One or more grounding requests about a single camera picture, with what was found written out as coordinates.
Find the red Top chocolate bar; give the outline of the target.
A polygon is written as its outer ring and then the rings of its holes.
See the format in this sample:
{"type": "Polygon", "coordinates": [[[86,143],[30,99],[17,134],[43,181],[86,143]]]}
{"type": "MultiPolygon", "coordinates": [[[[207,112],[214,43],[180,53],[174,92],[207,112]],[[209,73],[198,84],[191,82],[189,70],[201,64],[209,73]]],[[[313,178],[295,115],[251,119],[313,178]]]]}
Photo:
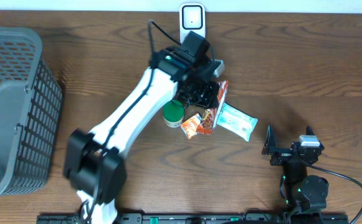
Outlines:
{"type": "Polygon", "coordinates": [[[212,134],[212,132],[216,128],[219,113],[222,110],[227,95],[229,81],[219,81],[217,84],[219,85],[219,90],[216,97],[217,106],[207,109],[204,112],[201,123],[197,127],[197,132],[199,134],[212,134]]]}

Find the light blue wipes pack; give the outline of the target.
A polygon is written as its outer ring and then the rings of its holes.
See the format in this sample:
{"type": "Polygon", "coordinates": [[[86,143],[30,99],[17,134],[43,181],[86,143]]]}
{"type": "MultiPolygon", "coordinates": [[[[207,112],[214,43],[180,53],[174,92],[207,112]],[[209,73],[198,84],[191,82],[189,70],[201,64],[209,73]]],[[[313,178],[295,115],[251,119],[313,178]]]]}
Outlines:
{"type": "Polygon", "coordinates": [[[249,142],[257,122],[257,118],[251,117],[227,103],[224,103],[217,119],[217,125],[237,134],[247,142],[249,142]]]}

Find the green lid jar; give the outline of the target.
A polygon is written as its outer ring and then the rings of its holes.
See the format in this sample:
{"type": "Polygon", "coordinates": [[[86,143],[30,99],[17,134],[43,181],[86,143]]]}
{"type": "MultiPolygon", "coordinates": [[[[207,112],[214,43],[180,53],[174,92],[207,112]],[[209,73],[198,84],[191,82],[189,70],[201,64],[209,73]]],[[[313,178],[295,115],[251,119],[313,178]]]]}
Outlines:
{"type": "Polygon", "coordinates": [[[184,106],[180,101],[171,100],[163,106],[163,118],[170,128],[177,128],[183,123],[184,106]]]}

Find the orange snack packet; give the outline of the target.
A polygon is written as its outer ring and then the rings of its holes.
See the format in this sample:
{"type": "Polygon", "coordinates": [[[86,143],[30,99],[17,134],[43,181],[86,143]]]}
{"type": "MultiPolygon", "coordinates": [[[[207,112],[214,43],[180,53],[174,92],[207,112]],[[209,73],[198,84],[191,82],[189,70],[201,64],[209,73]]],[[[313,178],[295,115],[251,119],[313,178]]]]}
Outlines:
{"type": "Polygon", "coordinates": [[[200,125],[201,120],[201,115],[199,113],[196,113],[181,124],[181,129],[183,130],[188,139],[191,139],[198,134],[197,128],[200,125]]]}

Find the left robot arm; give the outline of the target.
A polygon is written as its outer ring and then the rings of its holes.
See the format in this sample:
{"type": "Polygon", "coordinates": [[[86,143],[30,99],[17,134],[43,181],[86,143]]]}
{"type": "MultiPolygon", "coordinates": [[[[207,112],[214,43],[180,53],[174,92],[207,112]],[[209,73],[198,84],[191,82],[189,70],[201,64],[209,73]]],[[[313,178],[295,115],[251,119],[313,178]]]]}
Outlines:
{"type": "Polygon", "coordinates": [[[219,106],[212,80],[218,61],[206,53],[209,42],[191,31],[183,42],[153,51],[140,82],[104,121],[67,140],[64,177],[82,199],[82,223],[113,223],[115,198],[126,181],[125,158],[152,117],[175,96],[204,109],[219,106]]]}

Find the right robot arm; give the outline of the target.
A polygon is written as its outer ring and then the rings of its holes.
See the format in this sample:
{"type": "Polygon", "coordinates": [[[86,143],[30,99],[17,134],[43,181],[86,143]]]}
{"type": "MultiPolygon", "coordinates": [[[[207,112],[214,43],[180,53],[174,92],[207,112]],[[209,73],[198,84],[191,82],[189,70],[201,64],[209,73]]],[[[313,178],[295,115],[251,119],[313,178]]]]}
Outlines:
{"type": "Polygon", "coordinates": [[[270,156],[270,165],[283,169],[280,194],[287,203],[287,210],[282,214],[285,223],[297,222],[304,214],[319,216],[326,208],[328,181],[307,173],[307,167],[318,161],[322,150],[323,144],[309,126],[288,148],[277,146],[274,130],[268,127],[262,154],[270,156]]]}

